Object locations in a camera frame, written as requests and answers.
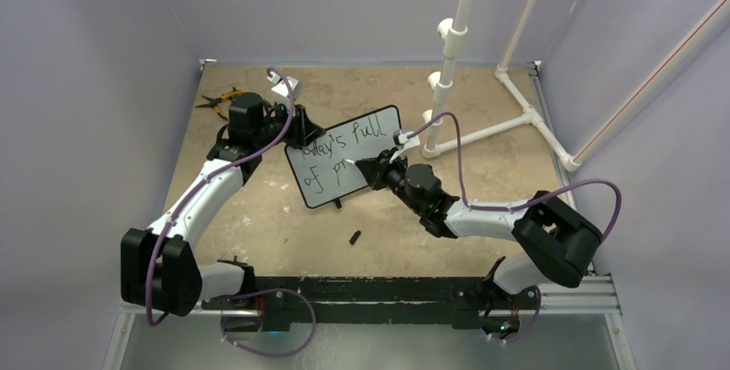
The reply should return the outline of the black framed whiteboard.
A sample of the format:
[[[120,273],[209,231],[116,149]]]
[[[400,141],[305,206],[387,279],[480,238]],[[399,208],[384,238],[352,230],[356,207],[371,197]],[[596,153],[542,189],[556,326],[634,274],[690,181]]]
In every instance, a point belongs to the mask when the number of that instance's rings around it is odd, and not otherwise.
[[[402,128],[399,109],[388,105],[343,121],[298,150],[285,154],[305,206],[314,209],[366,188],[362,172],[348,160],[376,157],[395,146]]]

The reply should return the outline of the black marker cap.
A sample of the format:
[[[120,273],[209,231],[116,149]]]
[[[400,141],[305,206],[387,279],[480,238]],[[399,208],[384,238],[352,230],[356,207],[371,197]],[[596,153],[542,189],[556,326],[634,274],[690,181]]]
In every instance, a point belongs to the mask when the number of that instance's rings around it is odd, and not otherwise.
[[[362,235],[361,231],[355,231],[349,240],[349,244],[354,245],[361,235]]]

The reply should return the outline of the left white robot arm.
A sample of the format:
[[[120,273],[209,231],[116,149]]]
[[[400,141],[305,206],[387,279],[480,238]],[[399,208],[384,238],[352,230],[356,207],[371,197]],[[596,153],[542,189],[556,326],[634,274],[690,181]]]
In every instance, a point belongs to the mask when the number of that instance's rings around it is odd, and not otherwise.
[[[233,97],[228,118],[184,194],[159,219],[121,239],[121,298],[144,307],[152,325],[159,323],[153,312],[184,317],[200,301],[224,297],[237,309],[254,303],[252,266],[229,260],[199,265],[194,248],[264,153],[280,143],[302,149],[325,134],[304,106],[271,103],[253,92]]]

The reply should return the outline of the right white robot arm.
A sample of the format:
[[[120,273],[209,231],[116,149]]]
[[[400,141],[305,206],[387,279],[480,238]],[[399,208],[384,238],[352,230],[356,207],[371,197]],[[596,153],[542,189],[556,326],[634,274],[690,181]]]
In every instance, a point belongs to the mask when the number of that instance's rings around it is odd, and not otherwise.
[[[483,285],[486,301],[503,307],[521,291],[545,282],[579,286],[603,234],[547,191],[516,204],[467,203],[442,189],[428,164],[408,164],[394,150],[355,161],[369,187],[388,189],[435,237],[489,237],[514,241],[522,253],[497,261]]]

